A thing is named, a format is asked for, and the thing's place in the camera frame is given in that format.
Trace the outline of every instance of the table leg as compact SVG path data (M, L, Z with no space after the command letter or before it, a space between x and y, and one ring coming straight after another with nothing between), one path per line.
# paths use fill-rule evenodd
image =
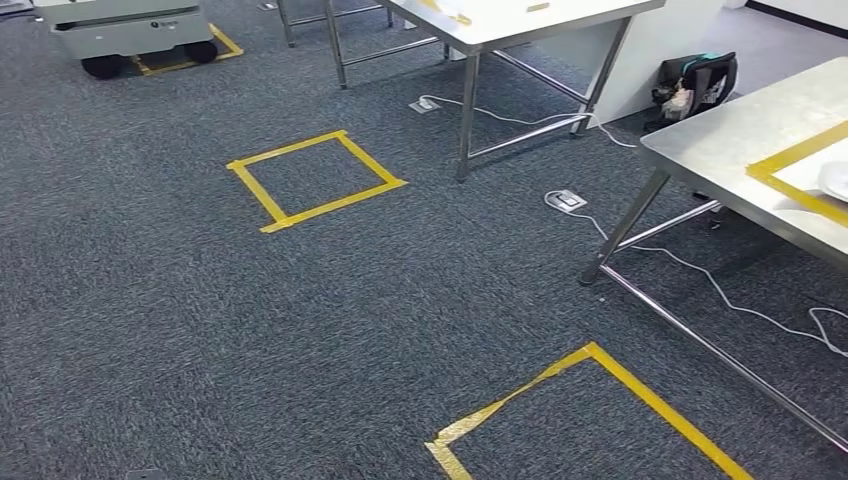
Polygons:
M474 125L474 105L477 101L477 80L480 76L480 54L465 59L465 93L462 99L462 128L459 133L459 164L456 181L464 182L468 177L471 160L471 133Z
M633 205L630 207L630 210L621 220L621 223L619 223L615 228L615 231L610 236L609 240L607 240L601 248L601 252L598 254L597 258L595 258L589 268L580 275L581 285L591 285L597 281L600 268L606 265L612 254L618 249L618 245L624 241L624 237L630 233L630 230L633 229L633 226L642 217L645 210L648 209L651 202L654 201L660 193L660 190L662 190L665 186L666 182L668 182L669 177L670 175L662 170L654 170L654 174L651 175L648 183L644 188L642 188L639 196L636 197L636 201L634 201Z
M772 400L776 401L778 405L782 406L790 413L795 415L795 417L799 418L801 421L812 427L819 435L825 437L831 443L836 445L840 450L845 453L848 453L848 439L837 433L835 430L827 426L824 422L816 418L813 414L811 414L803 407L795 403L792 399L787 397L780 390L773 387L770 383L768 383L759 375L754 373L751 369L746 367L745 364L737 360L729 353L722 350L717 345L707 340L706 337L701 336L695 330L686 325L686 323L684 323L680 318L671 313L662 304L654 300L650 295L642 291L639 287L629 282L626 278L624 278L621 274L613 270L611 267L605 266L602 268L604 270L604 273L609 275L611 279L613 279L616 283L618 283L627 291L635 295L639 300L642 301L642 303L650 307L651 310L656 312L666 322L668 322L670 325L682 332L684 335L688 336L692 340L695 340L701 346L709 350L710 353L712 353L716 358L724 362L726 365L736 371L736 373L742 375L743 378L751 382L751 384L760 389L761 392L765 393Z
M592 87L592 93L589 94L588 102L586 102L586 106L583 109L584 112L594 112L595 105L597 105L598 100L601 99L601 94L604 92L604 87L607 84L607 80L609 80L610 73L612 73L612 68L615 66L616 59L618 59L618 53L621 51L621 45L624 43L624 37L627 35L627 30L630 28L630 19L631 17L623 19L621 21L621 25L618 27L618 31L615 33L612 46L610 47L609 52L607 52L606 58L604 58L604 63L601 65L601 71L598 73L598 79ZM589 122L591 120L591 117L583 119L574 128L574 133L581 134L585 132L586 128L589 127Z
M339 77L339 86L342 90L347 89L347 74L342 59L342 46L339 40L339 28L336 24L336 9L333 0L324 0L324 13L327 16L327 26L330 31L330 47L333 49L333 59L336 61L336 73Z
M283 35L286 37L286 43L289 48L294 47L294 30L289 22L289 14L286 12L286 0L277 0L277 11L280 12L280 20L283 22Z

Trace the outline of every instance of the black wheel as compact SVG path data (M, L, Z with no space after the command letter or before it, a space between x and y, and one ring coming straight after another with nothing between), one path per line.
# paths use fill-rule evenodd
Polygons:
M124 59L120 55L86 58L82 60L82 68L92 77L108 80L121 74Z
M212 42L197 42L185 45L188 58L197 63L209 63L218 58L218 47Z

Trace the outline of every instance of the white wall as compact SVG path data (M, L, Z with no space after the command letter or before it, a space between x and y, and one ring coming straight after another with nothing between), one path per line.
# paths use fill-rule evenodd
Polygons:
M846 0L759 0L760 3L848 30Z
M660 63L702 53L698 45L724 3L725 0L666 0L665 7L636 16L595 108L601 121L606 123L650 107L651 88ZM617 28L617 23L598 25L539 44L548 54L560 56L570 65L597 72Z

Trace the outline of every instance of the black bag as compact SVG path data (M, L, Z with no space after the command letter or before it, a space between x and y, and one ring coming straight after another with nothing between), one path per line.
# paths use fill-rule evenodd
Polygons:
M666 60L651 92L660 118L645 124L652 132L724 103L736 87L736 52L701 54Z

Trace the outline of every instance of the cable on floor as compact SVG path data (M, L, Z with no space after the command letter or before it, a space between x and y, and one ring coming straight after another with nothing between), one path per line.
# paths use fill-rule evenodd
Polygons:
M592 222L592 225L595 227L595 230L597 230L598 233L601 234L601 236L604 238L604 240L609 240L609 236L606 234L606 232L604 232L604 229L601 228L600 224L598 224L598 221L595 220L594 217L589 216L589 215L580 215L580 214L577 214L577 213L566 212L566 211L560 210L554 204L552 204L551 201L549 200L549 197L551 195L554 195L554 194L557 194L557 193L559 193L559 192L554 191L554 192L548 192L548 193L545 194L545 203L548 206L556 208L558 211L565 213L568 216L575 217L575 218L581 218L581 219L584 219L584 220L589 220L590 222ZM677 263L679 263L679 264L681 264L685 267L689 267L693 270L697 270L697 271L703 273L707 277L707 279L710 281L710 283L713 285L713 288L715 288L716 292L718 292L719 296L721 296L721 299L722 299L722 301L724 301L724 304L727 305L728 308L730 308L731 310L735 310L737 312L749 313L751 315L755 315L759 318L762 318L763 320L767 320L768 322L772 323L773 325L780 328L781 330L783 330L786 333L791 333L793 335L799 335L799 336L802 336L802 337L812 338L813 340L819 341L819 342L827 345L827 348L830 349L831 352L833 352L837 355L841 355L845 358L848 358L848 352L840 349L839 347L837 347L836 345L834 345L830 341L830 339L827 336L827 331L825 330L824 325L822 325L821 320L819 319L817 313L818 312L832 313L832 314L835 314L835 315L839 315L846 320L848 320L848 314L845 314L844 312L840 312L839 310L836 310L836 309L833 309L833 308L813 307L813 308L807 310L807 313L810 315L810 317L813 319L813 321L816 322L816 326L818 327L819 332L821 333L821 336L819 337L819 336L813 335L811 333L793 330L793 329L783 325L782 323L778 322L777 320L769 317L768 315L766 315L762 312L758 312L758 311L752 310L750 308L744 308L744 307L739 307L737 305L734 305L733 302L731 302L730 299L727 298L727 294L724 292L724 290L721 288L721 286L719 286L715 277L713 277L713 274L710 273L707 269L705 269L703 267L699 267L698 265L694 265L692 263L689 263L689 262L681 259L677 255L671 253L669 250L666 250L665 248L639 247L639 246L636 246L636 245L632 245L629 248L633 248L635 250L642 250L644 252L662 252L662 253L665 253L666 255L671 257L671 259L676 261Z
M421 95L421 96L418 98L418 101L419 101L419 102L421 102L422 104L423 104L423 102L424 102L425 100L439 100L439 101L442 101L442 102L445 102L445 103L452 103L452 104L454 104L454 105L463 106L463 103L462 103L462 102L460 102L460 101L457 101L457 100L450 100L450 99L442 98L442 97L437 97L437 96L435 96L435 95ZM492 117L492 118L496 118L496 119L498 119L498 120L502 120L502 121L504 121L504 122L520 123L520 124L522 124L522 125L539 125L539 124L541 124L541 123L549 122L549 121L551 121L551 120L555 120L555 119L557 119L557 118L568 118L568 117L591 117L591 118L594 118L594 119L598 120L598 116L597 116L597 115L595 115L594 113L591 113L591 112L583 112L583 113L560 113L560 114L558 114L558 115L551 115L550 117L546 117L546 118L543 118L543 119L541 119L541 120L536 120L535 122L528 122L528 121L526 121L526 120L519 120L519 119L517 119L517 118L502 117L502 116L498 115L497 113L491 112L491 111L486 110L486 109L484 109L484 108L477 108L477 107L475 107L475 108L474 108L474 110L476 110L476 111L478 111L478 112L480 112L480 113L485 113L486 115L488 115L488 116L490 116L490 117ZM600 131L604 132L604 133L607 135L607 137L609 137L609 139L610 139L610 140L612 140L612 141L613 141L613 143L615 143L616 145L620 145L620 146L622 146L622 147L626 147L626 148L636 148L636 145L630 145L629 143L624 143L624 142L622 142L622 141L620 141L620 140L616 139L616 138L613 136L613 134L612 134L612 133L610 133L610 131L609 131L609 130L607 130L607 129L606 129L603 125L601 125L600 123L598 123L598 129L599 129Z

